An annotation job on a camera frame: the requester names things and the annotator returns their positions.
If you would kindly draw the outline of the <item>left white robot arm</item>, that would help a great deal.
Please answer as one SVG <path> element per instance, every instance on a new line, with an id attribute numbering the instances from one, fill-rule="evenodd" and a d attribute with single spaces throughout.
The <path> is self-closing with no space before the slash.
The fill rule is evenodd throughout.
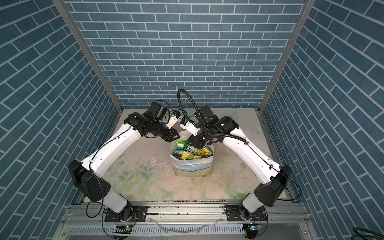
<path id="1" fill-rule="evenodd" d="M 177 140 L 180 136 L 174 124 L 181 113 L 170 111 L 157 102 L 143 113 L 132 113 L 124 120 L 117 132 L 90 156 L 82 161 L 72 161 L 69 173 L 72 181 L 92 202 L 99 202 L 120 216 L 122 221 L 131 216 L 132 205 L 113 190 L 104 175 L 118 157 L 134 142 L 147 134 L 160 137 L 166 142 Z"/>

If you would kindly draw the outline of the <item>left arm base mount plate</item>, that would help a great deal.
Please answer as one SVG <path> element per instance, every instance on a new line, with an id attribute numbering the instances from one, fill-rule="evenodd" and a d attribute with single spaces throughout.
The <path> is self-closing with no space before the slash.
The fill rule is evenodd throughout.
<path id="1" fill-rule="evenodd" d="M 127 206 L 121 212 L 115 213 L 110 209 L 104 210 L 106 223 L 137 223 L 145 222 L 148 206 Z"/>

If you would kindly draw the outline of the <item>green Fox's Spring Tea candy bag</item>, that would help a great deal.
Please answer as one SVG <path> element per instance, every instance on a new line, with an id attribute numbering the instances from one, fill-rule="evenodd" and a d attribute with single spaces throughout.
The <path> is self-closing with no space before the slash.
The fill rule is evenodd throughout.
<path id="1" fill-rule="evenodd" d="M 186 147 L 184 147 L 184 151 L 192 153 L 194 155 L 199 155 L 207 153 L 207 148 L 203 147 L 202 149 L 197 149 L 191 145 L 187 145 Z"/>

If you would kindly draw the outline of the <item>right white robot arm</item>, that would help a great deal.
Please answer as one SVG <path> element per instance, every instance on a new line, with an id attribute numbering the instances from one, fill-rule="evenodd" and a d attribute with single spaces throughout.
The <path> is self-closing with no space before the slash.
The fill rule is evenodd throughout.
<path id="1" fill-rule="evenodd" d="M 183 119 L 183 126 L 191 133 L 191 146 L 201 149 L 217 139 L 234 151 L 261 182 L 240 203 L 239 212 L 242 218 L 249 220 L 262 207 L 272 207 L 286 188 L 292 169 L 288 165 L 281 166 L 264 154 L 231 117 L 219 119 L 207 106 L 197 110 L 195 117 L 197 123 L 187 117 Z"/>

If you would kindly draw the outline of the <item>floral paper gift bag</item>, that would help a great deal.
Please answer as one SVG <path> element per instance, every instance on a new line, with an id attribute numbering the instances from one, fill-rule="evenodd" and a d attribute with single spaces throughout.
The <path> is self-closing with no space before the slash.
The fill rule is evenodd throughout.
<path id="1" fill-rule="evenodd" d="M 206 177 L 209 176 L 212 170 L 213 159 L 214 159 L 214 147 L 207 146 L 207 152 L 213 153 L 213 156 L 204 159 L 193 159 L 193 160 L 179 160 L 172 156 L 174 150 L 177 150 L 176 141 L 171 143 L 170 147 L 170 158 L 171 164 L 177 176 L 181 177 Z"/>

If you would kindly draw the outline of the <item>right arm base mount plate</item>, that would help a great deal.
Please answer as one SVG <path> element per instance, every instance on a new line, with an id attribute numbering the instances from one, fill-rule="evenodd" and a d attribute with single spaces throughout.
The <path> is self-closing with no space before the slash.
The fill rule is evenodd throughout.
<path id="1" fill-rule="evenodd" d="M 242 205 L 224 205 L 223 210 L 226 214 L 227 221 L 239 222 L 239 221 L 266 221 L 267 212 L 264 207 L 258 208 L 254 212 L 249 212 Z"/>

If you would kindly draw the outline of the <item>yellow-green snack packet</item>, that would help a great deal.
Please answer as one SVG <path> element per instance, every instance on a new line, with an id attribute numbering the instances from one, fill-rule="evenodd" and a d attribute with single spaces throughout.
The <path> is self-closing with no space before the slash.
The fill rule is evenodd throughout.
<path id="1" fill-rule="evenodd" d="M 179 159 L 179 160 L 193 160 L 193 159 L 204 159 L 213 156 L 213 153 L 208 151 L 207 149 L 204 149 L 200 154 L 193 154 L 188 151 L 183 150 L 174 150 L 172 153 L 172 156 Z"/>

